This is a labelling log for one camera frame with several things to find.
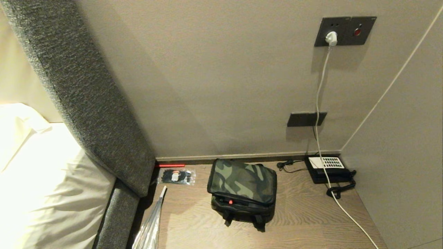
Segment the wall socket panel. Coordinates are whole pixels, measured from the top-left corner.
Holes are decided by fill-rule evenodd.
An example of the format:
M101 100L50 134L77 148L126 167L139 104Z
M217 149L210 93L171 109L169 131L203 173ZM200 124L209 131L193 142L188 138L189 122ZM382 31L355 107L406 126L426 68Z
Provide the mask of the wall socket panel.
M325 120L327 112L320 112L319 126ZM317 113L291 113L287 127L315 126Z
M337 32L338 46L363 45L376 19L376 16L323 17L314 46L329 46L325 38L331 31Z

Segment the telephone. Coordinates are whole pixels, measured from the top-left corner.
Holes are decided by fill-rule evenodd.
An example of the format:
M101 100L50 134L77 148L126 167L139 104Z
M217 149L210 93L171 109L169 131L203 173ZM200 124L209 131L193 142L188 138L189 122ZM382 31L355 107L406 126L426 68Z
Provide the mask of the telephone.
M326 194L332 197L332 193L335 194L337 199L340 199L341 191L348 190L355 186L354 175L357 173L349 171L345 168L338 157L324 157L322 156L324 163L321 162L319 156L309 156L305 158L305 164L311 175L312 181L315 184L327 183L326 175L323 168L328 173L329 182L331 183L346 183L349 185L343 187L329 188Z

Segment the baseboard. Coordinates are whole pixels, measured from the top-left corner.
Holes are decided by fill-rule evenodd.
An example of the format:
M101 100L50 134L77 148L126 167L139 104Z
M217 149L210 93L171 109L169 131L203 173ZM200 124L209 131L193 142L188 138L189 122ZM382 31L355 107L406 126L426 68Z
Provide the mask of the baseboard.
M212 156L177 156L158 157L159 163L185 163L185 164L211 164L217 158L235 159L244 162L270 162L285 161L288 159L301 160L306 155L314 155L317 151L308 152L280 152L280 153L257 153L257 154L232 154ZM322 154L340 155L340 150L322 150Z

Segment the umbrella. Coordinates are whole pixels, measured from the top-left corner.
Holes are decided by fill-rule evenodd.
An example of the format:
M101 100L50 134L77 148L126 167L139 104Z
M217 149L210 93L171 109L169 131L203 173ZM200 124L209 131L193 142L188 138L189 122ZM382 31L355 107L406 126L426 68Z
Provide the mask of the umbrella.
M159 200L148 219L143 222L132 245L132 249L156 249L159 242L160 212L166 186L163 187Z

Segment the bag strap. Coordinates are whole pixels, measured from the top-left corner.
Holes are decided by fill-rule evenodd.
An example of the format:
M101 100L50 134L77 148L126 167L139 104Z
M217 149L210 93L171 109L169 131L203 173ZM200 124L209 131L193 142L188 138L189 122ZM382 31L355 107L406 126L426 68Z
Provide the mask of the bag strap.
M223 212L223 219L225 220L225 225L230 226L232 220L234 219L234 214L225 210Z
M254 227L257 228L258 231L264 232L264 226L266 223L264 222L263 216L260 214L252 215L251 220Z

